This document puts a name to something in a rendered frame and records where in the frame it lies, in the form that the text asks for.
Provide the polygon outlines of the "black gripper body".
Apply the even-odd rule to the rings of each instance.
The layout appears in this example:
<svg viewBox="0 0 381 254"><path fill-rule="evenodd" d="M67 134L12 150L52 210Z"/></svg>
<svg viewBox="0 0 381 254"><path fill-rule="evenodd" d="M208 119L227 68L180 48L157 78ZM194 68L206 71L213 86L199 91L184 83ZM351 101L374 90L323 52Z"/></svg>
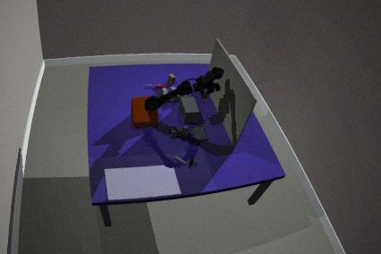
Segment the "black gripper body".
<svg viewBox="0 0 381 254"><path fill-rule="evenodd" d="M194 90L198 87L198 83L193 83L192 87ZM205 84L199 86L199 88L196 91L203 91L204 89L211 89L214 90L216 88L216 91L220 91L221 87L219 83L214 83L213 81L207 81Z"/></svg>

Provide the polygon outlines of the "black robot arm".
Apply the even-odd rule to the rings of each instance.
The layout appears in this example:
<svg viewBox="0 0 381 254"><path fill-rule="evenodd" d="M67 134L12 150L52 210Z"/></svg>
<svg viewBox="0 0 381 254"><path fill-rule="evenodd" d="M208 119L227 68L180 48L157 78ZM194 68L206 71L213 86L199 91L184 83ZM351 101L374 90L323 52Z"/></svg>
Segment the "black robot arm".
<svg viewBox="0 0 381 254"><path fill-rule="evenodd" d="M196 80L198 83L198 87L196 90L199 88L199 86L205 84L207 81L214 81L214 80L219 80L222 78L224 73L224 69L221 69L219 67L213 67L213 71L206 73L206 76L200 75L197 79L188 79L188 80ZM158 109L162 104L165 103L166 100L176 97L178 95L184 96L184 95L189 95L196 90L193 91L193 88L188 80L185 80L182 82L182 84L178 85L177 89L172 90L163 96L157 95L157 96L151 96L148 97L145 101L145 110L150 110L151 112L154 111L155 109Z"/></svg>

